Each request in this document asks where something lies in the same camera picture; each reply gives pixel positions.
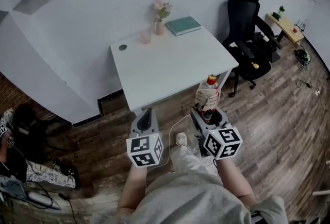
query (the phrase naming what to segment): baseboard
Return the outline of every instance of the baseboard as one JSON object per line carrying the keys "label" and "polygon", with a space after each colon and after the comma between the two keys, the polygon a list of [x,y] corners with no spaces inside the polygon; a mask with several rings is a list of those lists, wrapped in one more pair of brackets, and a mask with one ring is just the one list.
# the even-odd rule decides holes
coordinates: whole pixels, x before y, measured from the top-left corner
{"label": "baseboard", "polygon": [[319,59],[321,60],[322,64],[324,65],[325,69],[328,71],[328,74],[330,76],[330,70],[328,69],[328,67],[326,66],[326,64],[324,63],[323,59],[320,57],[319,53],[317,52],[317,50],[315,49],[315,47],[311,44],[311,42],[309,42],[309,40],[305,37],[306,42],[309,44],[309,46],[314,50],[315,54],[318,55]]}
{"label": "baseboard", "polygon": [[78,126],[84,125],[86,123],[90,123],[90,122],[92,122],[92,121],[94,121],[96,119],[99,119],[99,118],[103,117],[104,116],[104,112],[103,112],[103,108],[102,108],[102,102],[104,102],[106,100],[109,100],[109,99],[112,99],[112,98],[114,98],[114,97],[116,97],[116,96],[118,96],[118,95],[120,95],[122,93],[124,93],[123,90],[118,90],[118,91],[113,92],[113,93],[111,93],[111,94],[109,94],[107,96],[104,96],[102,98],[97,99],[97,106],[98,106],[98,110],[100,111],[100,113],[98,115],[93,116],[93,117],[84,119],[81,122],[75,123],[72,126],[78,127]]}

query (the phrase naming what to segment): green book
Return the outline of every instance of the green book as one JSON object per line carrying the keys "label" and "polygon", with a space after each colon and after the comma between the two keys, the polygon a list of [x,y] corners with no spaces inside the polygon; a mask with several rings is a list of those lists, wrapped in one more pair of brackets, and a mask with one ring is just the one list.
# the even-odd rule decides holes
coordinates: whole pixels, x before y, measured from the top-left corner
{"label": "green book", "polygon": [[166,26],[176,35],[180,36],[188,32],[193,32],[202,26],[191,16],[170,21]]}

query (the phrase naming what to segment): tabletop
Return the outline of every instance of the tabletop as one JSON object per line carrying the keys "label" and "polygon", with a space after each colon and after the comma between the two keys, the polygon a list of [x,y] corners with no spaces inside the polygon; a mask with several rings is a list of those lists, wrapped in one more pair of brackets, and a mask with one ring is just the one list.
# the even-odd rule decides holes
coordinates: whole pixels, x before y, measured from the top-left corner
{"label": "tabletop", "polygon": [[[140,35],[111,45],[120,82],[133,111],[238,66],[237,61],[204,27],[175,36],[165,27],[151,43]],[[119,50],[122,44],[125,50]]]}
{"label": "tabletop", "polygon": [[280,15],[281,19],[278,21],[275,17],[273,17],[270,13],[267,14],[267,17],[271,19],[275,24],[277,24],[282,31],[287,35],[287,37],[290,39],[292,43],[296,43],[299,40],[304,39],[305,37],[303,34],[298,30],[297,34],[295,35],[291,28],[294,27],[294,25],[284,16]]}

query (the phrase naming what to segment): gray t-shirt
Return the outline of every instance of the gray t-shirt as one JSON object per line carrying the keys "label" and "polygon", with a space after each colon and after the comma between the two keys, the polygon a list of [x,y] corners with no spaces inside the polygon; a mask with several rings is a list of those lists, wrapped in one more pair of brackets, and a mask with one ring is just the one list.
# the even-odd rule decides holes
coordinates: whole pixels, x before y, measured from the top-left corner
{"label": "gray t-shirt", "polygon": [[[271,197],[254,205],[267,224],[287,224],[284,202]],[[251,224],[250,211],[227,191],[219,178],[200,174],[166,174],[156,179],[135,212],[119,223]]]}

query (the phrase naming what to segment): yellow object on chair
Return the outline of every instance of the yellow object on chair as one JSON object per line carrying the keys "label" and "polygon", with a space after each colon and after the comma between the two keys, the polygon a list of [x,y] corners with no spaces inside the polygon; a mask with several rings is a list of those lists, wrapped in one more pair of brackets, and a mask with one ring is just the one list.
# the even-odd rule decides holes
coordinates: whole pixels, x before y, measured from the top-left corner
{"label": "yellow object on chair", "polygon": [[256,64],[256,63],[253,63],[253,62],[252,62],[251,64],[253,64],[253,67],[254,67],[254,68],[259,68],[259,65]]}

